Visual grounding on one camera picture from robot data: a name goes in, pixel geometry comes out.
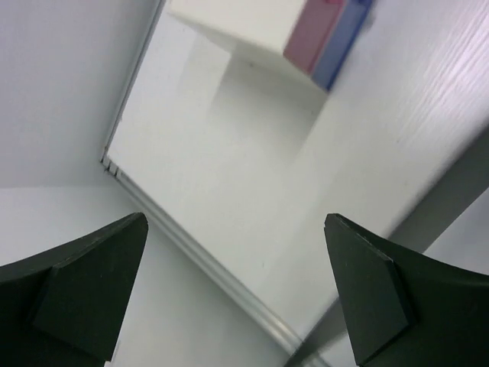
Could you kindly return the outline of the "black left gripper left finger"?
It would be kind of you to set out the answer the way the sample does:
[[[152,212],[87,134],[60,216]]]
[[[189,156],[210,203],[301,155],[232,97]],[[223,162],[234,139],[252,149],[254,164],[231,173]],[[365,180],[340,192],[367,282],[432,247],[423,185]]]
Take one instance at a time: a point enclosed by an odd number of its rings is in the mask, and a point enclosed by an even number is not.
[[[148,234],[132,213],[1,267],[3,366],[103,366],[112,360]]]

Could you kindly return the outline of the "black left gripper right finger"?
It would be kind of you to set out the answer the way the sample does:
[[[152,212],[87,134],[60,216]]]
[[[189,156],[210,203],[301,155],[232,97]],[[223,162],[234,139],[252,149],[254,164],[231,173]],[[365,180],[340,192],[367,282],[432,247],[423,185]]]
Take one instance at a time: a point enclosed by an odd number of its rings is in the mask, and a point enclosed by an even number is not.
[[[325,240],[358,366],[486,366],[488,276],[329,214]]]

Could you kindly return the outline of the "purple-blue pulled-out drawer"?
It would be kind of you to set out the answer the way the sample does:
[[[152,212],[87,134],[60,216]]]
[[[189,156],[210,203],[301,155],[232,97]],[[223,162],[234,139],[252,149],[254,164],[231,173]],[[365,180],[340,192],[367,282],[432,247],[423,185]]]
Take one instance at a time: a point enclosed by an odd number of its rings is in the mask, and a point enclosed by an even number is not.
[[[373,1],[346,1],[313,68],[313,82],[329,92],[371,10]]]

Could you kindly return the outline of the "white drawer organizer box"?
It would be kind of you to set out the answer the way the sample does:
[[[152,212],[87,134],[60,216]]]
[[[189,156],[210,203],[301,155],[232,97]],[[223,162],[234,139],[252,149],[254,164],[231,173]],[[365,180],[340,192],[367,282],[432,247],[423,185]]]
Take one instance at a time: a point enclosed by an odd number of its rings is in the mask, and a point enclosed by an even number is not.
[[[316,85],[313,73],[306,75],[283,55],[305,2],[168,1],[167,11],[233,54],[306,85]]]

